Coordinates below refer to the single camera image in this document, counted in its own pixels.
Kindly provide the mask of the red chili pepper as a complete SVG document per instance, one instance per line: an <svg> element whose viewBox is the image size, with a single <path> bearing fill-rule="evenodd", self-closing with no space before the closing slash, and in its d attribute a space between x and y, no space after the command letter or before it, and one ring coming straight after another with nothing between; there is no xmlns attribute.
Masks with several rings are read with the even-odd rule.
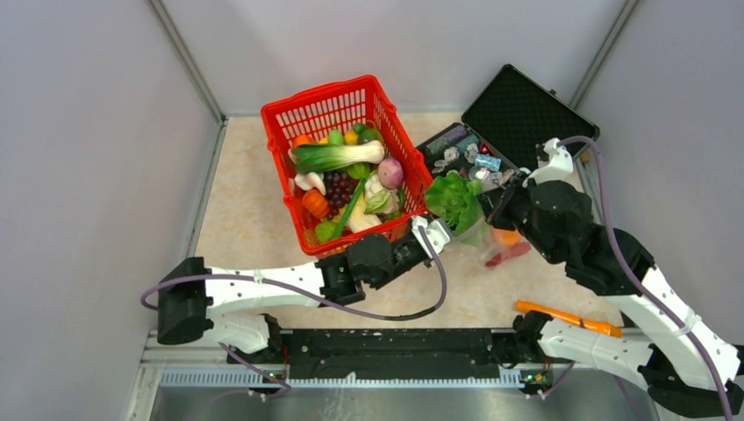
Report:
<svg viewBox="0 0 744 421"><path fill-rule="evenodd" d="M496 253L493 257L485 262L485 267L495 268L507 260L518 258L531 250L531 246L526 242L516 243L506 247L504 250Z"/></svg>

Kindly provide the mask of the clear zip top bag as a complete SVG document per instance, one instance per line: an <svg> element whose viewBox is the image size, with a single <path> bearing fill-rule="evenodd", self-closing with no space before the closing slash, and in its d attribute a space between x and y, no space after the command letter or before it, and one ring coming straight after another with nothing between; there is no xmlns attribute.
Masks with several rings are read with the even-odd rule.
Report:
<svg viewBox="0 0 744 421"><path fill-rule="evenodd" d="M462 255L464 257L468 257L485 267L485 262L489 258L505 249L493 242L490 236L492 228L494 227L485 222L484 214L481 213L481 217L466 231L454 236L452 243L463 247ZM522 236L520 242L528 243Z"/></svg>

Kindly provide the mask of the pink purple onion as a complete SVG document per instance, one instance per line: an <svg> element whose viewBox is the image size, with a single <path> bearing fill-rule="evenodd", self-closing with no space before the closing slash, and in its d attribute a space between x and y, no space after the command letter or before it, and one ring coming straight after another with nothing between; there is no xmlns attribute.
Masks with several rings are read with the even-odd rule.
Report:
<svg viewBox="0 0 744 421"><path fill-rule="evenodd" d="M404 170L401 163L393 157L380 162L377 167L379 182L386 189L397 189L404 181Z"/></svg>

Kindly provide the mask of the green lettuce head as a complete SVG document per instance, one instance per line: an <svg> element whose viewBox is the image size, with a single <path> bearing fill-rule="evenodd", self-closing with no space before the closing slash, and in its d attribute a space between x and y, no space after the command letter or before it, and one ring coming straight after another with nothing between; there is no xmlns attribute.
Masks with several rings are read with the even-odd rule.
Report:
<svg viewBox="0 0 744 421"><path fill-rule="evenodd" d="M461 235L483 215L477 196L482 193L481 183L461 177L457 173L438 176L425 191L427 209L443 218L454 235Z"/></svg>

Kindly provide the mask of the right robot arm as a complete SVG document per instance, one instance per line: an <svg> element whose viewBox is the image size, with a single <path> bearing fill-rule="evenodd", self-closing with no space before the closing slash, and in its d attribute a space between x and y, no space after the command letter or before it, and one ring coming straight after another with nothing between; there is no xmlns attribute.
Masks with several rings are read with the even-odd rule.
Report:
<svg viewBox="0 0 744 421"><path fill-rule="evenodd" d="M514 338L521 359L550 356L598 368L683 417L739 414L742 347L697 320L633 235L598 224L588 195L563 181L515 181L477 199L491 225L520 233L547 262L562 264L568 278L612 303L645 334L642 341L614 338L529 312Z"/></svg>

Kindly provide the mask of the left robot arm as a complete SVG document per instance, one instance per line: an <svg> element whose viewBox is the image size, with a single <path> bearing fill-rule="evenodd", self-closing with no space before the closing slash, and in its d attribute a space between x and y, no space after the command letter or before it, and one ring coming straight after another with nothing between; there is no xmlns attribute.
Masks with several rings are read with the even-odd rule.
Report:
<svg viewBox="0 0 744 421"><path fill-rule="evenodd" d="M271 362L282 348L277 321L266 314L246 316L244 310L331 307L388 321L388 315L354 308L366 297L363 288L380 289L419 264L439 263L451 239L440 220L415 217L400 239L368 233L341 253L286 268L228 270L189 257L144 293L141 302L157 296L153 308L161 345L205 339Z"/></svg>

